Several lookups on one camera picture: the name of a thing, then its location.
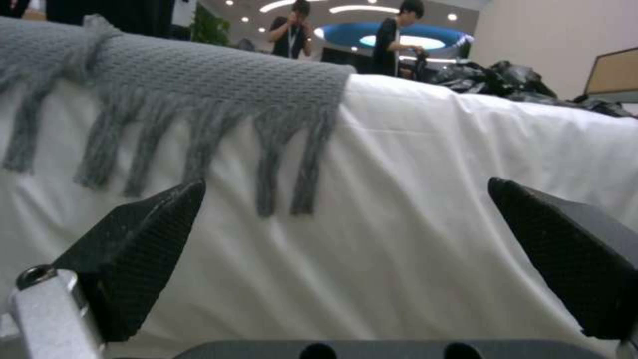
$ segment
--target man in black shirt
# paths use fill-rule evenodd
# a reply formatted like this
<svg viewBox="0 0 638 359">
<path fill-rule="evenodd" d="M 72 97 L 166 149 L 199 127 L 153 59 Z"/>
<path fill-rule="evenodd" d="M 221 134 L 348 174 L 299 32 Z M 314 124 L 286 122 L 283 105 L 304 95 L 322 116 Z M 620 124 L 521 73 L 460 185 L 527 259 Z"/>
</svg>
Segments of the man in black shirt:
<svg viewBox="0 0 638 359">
<path fill-rule="evenodd" d="M 272 22 L 268 41 L 274 42 L 272 54 L 297 59 L 303 49 L 310 56 L 310 26 L 306 22 L 310 14 L 310 4 L 306 0 L 296 0 L 288 18 L 278 17 Z"/>
<path fill-rule="evenodd" d="M 398 76 L 398 54 L 412 49 L 419 53 L 423 48 L 401 45 L 399 29 L 414 24 L 424 13 L 421 0 L 405 0 L 394 19 L 385 19 L 376 33 L 375 51 L 372 55 L 374 72 L 380 75 Z"/>
</svg>

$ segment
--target gray scarf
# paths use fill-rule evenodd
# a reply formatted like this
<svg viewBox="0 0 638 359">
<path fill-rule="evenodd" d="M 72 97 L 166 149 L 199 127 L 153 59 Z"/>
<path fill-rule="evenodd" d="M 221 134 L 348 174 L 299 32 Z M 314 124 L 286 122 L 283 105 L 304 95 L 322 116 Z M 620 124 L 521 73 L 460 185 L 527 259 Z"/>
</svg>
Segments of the gray scarf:
<svg viewBox="0 0 638 359">
<path fill-rule="evenodd" d="M 75 181 L 104 186 L 126 126 L 142 123 L 124 194 L 141 195 L 151 160 L 168 127 L 188 114 L 184 181 L 203 178 L 221 138 L 253 118 L 261 155 L 257 212 L 274 210 L 276 172 L 292 135 L 308 129 L 291 213 L 311 213 L 318 156 L 336 122 L 349 74 L 345 66 L 290 61 L 238 50 L 122 34 L 101 17 L 85 27 L 0 18 L 0 95 L 23 83 L 4 168 L 33 172 L 43 99 L 57 79 L 89 86 L 102 102 Z"/>
</svg>

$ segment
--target person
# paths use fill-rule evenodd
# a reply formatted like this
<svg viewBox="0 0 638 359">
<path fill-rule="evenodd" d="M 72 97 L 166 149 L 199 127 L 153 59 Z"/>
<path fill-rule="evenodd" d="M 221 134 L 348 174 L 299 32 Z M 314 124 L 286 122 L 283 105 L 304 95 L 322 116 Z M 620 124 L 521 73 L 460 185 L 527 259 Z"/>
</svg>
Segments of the person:
<svg viewBox="0 0 638 359">
<path fill-rule="evenodd" d="M 399 75 L 399 52 L 412 49 L 419 54 L 423 51 L 419 46 L 402 45 L 399 30 L 421 19 L 424 12 L 421 0 L 404 0 L 399 15 L 383 21 L 376 33 L 375 50 L 372 55 L 374 73 L 396 77 Z"/>
<path fill-rule="evenodd" d="M 175 0 L 47 0 L 47 20 L 82 25 L 86 15 L 99 14 L 125 33 L 168 38 L 174 6 Z"/>
<path fill-rule="evenodd" d="M 306 19 L 310 14 L 310 3 L 296 0 L 288 18 L 278 17 L 272 22 L 268 41 L 274 43 L 272 54 L 289 59 L 299 58 L 301 50 L 310 56 L 310 26 Z"/>
</svg>

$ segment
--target green plant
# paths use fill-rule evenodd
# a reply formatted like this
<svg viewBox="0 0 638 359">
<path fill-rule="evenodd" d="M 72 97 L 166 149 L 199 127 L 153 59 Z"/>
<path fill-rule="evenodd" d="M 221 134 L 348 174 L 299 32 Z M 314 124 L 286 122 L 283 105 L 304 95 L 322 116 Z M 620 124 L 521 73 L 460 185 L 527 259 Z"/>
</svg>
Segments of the green plant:
<svg viewBox="0 0 638 359">
<path fill-rule="evenodd" d="M 230 23 L 220 17 L 216 17 L 197 4 L 195 10 L 195 21 L 191 25 L 192 40 L 200 43 L 210 43 L 211 45 L 228 45 L 228 31 Z"/>
</svg>

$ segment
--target white sheet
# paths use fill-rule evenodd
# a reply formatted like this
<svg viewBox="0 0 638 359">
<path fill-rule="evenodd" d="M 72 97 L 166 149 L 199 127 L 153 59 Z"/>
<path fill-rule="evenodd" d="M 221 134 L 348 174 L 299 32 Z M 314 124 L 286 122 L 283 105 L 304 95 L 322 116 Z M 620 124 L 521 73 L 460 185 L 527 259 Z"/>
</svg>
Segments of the white sheet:
<svg viewBox="0 0 638 359">
<path fill-rule="evenodd" d="M 15 101 L 0 100 L 0 151 Z M 71 177 L 97 111 L 61 82 L 45 102 L 35 174 L 0 171 L 0 297 L 115 205 L 139 127 L 108 189 Z M 353 76 L 322 158 L 312 217 L 287 214 L 303 135 L 255 215 L 257 139 L 228 135 L 191 238 L 141 334 L 118 353 L 168 356 L 218 339 L 555 339 L 609 355 L 545 287 L 487 194 L 490 176 L 600 206 L 638 230 L 638 122 Z M 160 144 L 145 195 L 179 182 L 183 121 Z"/>
</svg>

